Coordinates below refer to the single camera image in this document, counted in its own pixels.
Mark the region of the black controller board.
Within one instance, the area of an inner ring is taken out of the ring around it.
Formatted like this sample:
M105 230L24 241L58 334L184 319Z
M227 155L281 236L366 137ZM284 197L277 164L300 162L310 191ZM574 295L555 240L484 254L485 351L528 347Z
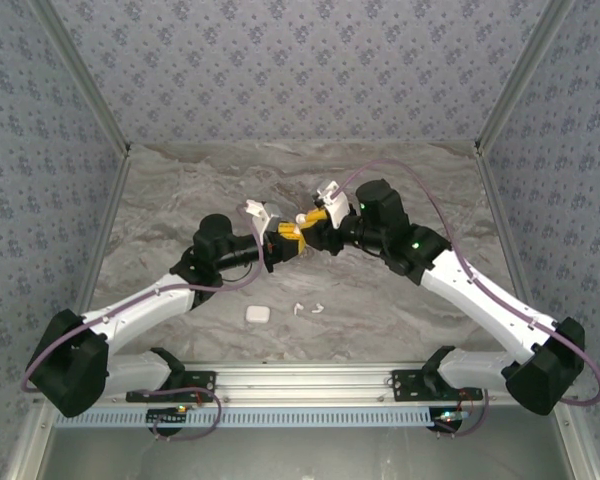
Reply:
M433 422L430 430L445 434L455 434L466 418L463 410L451 407L432 407L429 413Z
M184 424L186 418L187 409L184 407L150 408L145 414L145 423L148 426Z

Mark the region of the aluminium mounting rail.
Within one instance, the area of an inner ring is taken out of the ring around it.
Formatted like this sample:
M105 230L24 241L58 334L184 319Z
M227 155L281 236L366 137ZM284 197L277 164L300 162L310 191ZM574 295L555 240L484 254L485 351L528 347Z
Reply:
M420 362L187 362L216 373L229 407L384 406L394 401L392 372Z

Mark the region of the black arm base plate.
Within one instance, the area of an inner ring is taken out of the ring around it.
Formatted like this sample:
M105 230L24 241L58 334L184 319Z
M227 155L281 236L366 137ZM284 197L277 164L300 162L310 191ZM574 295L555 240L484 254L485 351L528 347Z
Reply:
M199 388L199 391L186 391L179 393L170 393L166 395L146 395L138 392L129 392L126 394L126 401L129 403L212 403L212 397L202 389L215 391L216 387L216 372L215 371L191 371L184 370L181 372L171 373L166 382L159 388L159 391L175 390L175 389L190 389L191 387Z
M479 401L484 398L480 389L452 387L437 372L422 369L393 370L389 385L396 402Z

